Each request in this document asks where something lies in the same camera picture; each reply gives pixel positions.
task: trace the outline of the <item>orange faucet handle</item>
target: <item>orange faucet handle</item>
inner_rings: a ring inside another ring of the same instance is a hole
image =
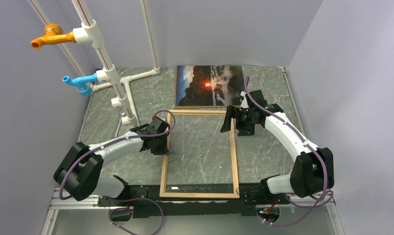
[[[46,25],[46,27],[44,28],[44,34],[46,34],[48,31],[53,31],[56,34],[63,34],[63,30],[61,29],[61,27],[55,23],[49,23]]]

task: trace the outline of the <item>faucet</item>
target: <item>faucet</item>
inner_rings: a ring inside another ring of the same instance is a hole
[[[99,80],[97,79],[96,73],[93,73],[92,75],[89,76],[78,77],[75,79],[71,79],[69,76],[63,77],[63,82],[71,86],[77,87],[77,90],[82,96],[89,96],[93,92],[92,88],[89,85],[87,85],[87,83],[97,82],[97,81]]]
[[[76,43],[73,32],[63,34],[60,26],[55,23],[49,23],[44,28],[44,36],[32,40],[31,46],[35,49],[40,49],[45,44],[52,45],[67,42]]]

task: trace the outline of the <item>empty wooden frame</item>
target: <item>empty wooden frame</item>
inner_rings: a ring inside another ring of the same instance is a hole
[[[170,110],[174,115],[182,116],[225,116],[226,111],[223,110]],[[171,115],[168,114],[167,122],[171,124]],[[170,197],[170,198],[224,198],[232,199],[239,198],[240,195],[237,193],[238,188],[238,171],[237,171],[237,154],[235,148],[235,137],[234,137],[234,124],[232,121],[232,128],[230,133],[230,148],[231,148],[231,158],[232,158],[232,178],[233,178],[233,193],[200,193],[200,192],[165,192],[166,190],[166,177],[168,175],[168,154],[163,156],[162,162],[162,174],[161,174],[161,189],[160,197]],[[167,145],[169,149],[170,135],[167,139]]]

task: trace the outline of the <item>blue faucet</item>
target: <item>blue faucet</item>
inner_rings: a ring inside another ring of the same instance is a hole
[[[69,76],[63,77],[63,82],[71,86],[77,87],[77,90],[80,92],[82,96],[89,96],[93,92],[91,87],[88,86],[86,83],[97,82],[97,81],[98,79],[96,73],[93,73],[92,75],[89,76],[78,77],[75,79],[70,79]]]

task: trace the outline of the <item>white wall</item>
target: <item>white wall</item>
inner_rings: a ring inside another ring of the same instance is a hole
[[[59,46],[30,46],[43,29],[27,1],[0,1],[0,235],[41,233],[53,173],[86,108],[61,81],[78,73]],[[83,69],[93,72],[91,64]]]
[[[148,0],[161,67],[183,64],[288,66],[322,0]],[[71,1],[59,1],[73,27]],[[151,67],[140,0],[90,0],[117,67]],[[94,64],[101,66],[91,49]]]
[[[394,0],[324,0],[289,66],[346,234],[394,234]]]

